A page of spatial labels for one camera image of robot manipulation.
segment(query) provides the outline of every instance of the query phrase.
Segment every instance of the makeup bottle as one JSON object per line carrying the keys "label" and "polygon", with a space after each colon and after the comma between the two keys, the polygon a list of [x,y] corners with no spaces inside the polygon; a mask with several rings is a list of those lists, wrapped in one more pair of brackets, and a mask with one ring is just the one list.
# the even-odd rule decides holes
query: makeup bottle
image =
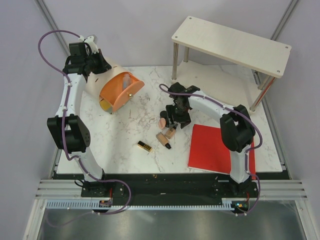
{"label": "makeup bottle", "polygon": [[168,131],[166,131],[164,136],[167,139],[171,139],[176,134],[177,126],[178,126],[178,124],[176,123],[175,125],[173,125],[173,127],[169,128]]}
{"label": "makeup bottle", "polygon": [[131,77],[129,75],[129,73],[124,74],[123,77],[123,90],[125,90],[127,87],[129,87],[129,85],[132,83]]}
{"label": "makeup bottle", "polygon": [[159,140],[159,142],[165,146],[167,149],[171,149],[171,146],[169,144],[169,141],[168,139],[165,137],[165,135],[163,135],[162,132],[159,132],[157,135],[156,135],[156,139]]}

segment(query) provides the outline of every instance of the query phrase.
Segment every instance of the table leg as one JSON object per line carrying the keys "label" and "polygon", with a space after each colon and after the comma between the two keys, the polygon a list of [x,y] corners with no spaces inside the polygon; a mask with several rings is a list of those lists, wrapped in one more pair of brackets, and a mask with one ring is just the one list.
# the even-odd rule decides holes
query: table leg
{"label": "table leg", "polygon": [[267,82],[266,82],[266,87],[261,91],[261,93],[259,94],[259,96],[256,98],[256,100],[254,101],[254,103],[252,104],[252,106],[250,107],[250,110],[252,112],[254,112],[257,108],[257,106],[259,105],[259,103],[262,101],[262,99],[264,98],[264,96],[266,95],[268,89],[271,87],[271,85],[274,83],[275,81],[275,77],[272,78],[268,78]]}
{"label": "table leg", "polygon": [[178,67],[178,50],[179,44],[173,43],[173,67],[172,67],[172,80],[177,79],[177,67]]}
{"label": "table leg", "polygon": [[187,63],[188,62],[188,58],[189,58],[189,47],[185,46],[184,47],[184,59],[183,59],[183,61],[185,63]]}
{"label": "table leg", "polygon": [[262,83],[260,83],[260,85],[258,86],[259,90],[262,90],[265,88],[266,83],[268,82],[268,79],[270,78],[270,75],[265,76],[264,80]]}

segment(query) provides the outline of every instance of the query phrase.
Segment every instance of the red book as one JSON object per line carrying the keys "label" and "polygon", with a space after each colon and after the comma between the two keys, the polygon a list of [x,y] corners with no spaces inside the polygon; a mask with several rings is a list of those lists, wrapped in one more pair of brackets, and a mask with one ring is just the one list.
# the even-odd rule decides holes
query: red book
{"label": "red book", "polygon": [[[222,142],[220,128],[198,124],[193,126],[188,167],[230,174],[230,151]],[[249,170],[256,174],[254,150],[249,153]]]}

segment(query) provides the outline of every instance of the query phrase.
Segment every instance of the white wall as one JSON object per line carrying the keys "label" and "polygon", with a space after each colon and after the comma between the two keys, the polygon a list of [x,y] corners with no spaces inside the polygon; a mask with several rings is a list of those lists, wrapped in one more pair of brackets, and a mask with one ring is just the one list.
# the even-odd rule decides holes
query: white wall
{"label": "white wall", "polygon": [[[102,53],[123,66],[167,66],[172,35],[194,16],[270,38],[290,0],[45,0],[60,29],[95,34]],[[179,62],[184,48],[180,47]],[[190,60],[227,63],[190,50]]]}
{"label": "white wall", "polygon": [[[50,29],[33,0],[2,1],[0,29],[0,239],[19,240],[39,181],[48,177],[54,142],[46,123],[57,110],[63,79],[39,56],[38,40]],[[53,36],[43,49],[63,67]]]}
{"label": "white wall", "polygon": [[320,223],[320,1],[300,1],[279,41],[292,46],[283,78],[267,94],[295,179]]}

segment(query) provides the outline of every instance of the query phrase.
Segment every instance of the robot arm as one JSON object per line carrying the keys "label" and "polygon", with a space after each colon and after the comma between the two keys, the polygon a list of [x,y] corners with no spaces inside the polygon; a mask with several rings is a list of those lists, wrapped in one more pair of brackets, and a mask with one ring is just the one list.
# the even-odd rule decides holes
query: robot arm
{"label": "robot arm", "polygon": [[[171,85],[168,91],[180,94],[206,95],[198,87],[191,86],[186,89],[178,82]],[[187,126],[191,122],[188,113],[191,109],[197,109],[220,122],[222,142],[230,150],[230,177],[238,184],[245,182],[249,178],[248,173],[246,173],[246,169],[249,169],[249,166],[246,166],[248,162],[245,163],[245,156],[249,153],[246,153],[246,150],[250,148],[256,132],[245,119],[225,110],[225,108],[234,109],[250,119],[247,109],[242,105],[234,107],[215,100],[225,107],[222,108],[204,97],[194,95],[170,95],[173,98],[174,105],[165,107],[169,126],[174,123],[180,123],[181,128]]]}
{"label": "robot arm", "polygon": [[[105,73],[112,67],[103,58],[101,50],[96,45],[96,37],[94,35],[84,39],[80,37],[82,42],[69,44],[70,56],[67,58],[63,72],[70,79],[64,77],[64,89],[60,106],[55,117],[48,118],[47,126],[59,149],[64,149],[62,140],[62,119],[67,101],[65,115],[65,141],[68,154],[79,156],[84,168],[95,178],[102,179],[104,175],[103,169],[97,164],[90,149],[90,132],[86,125],[80,119],[80,106],[83,91],[85,90],[88,76],[92,72],[94,74]],[[83,171],[84,179],[88,182],[95,181]]]}

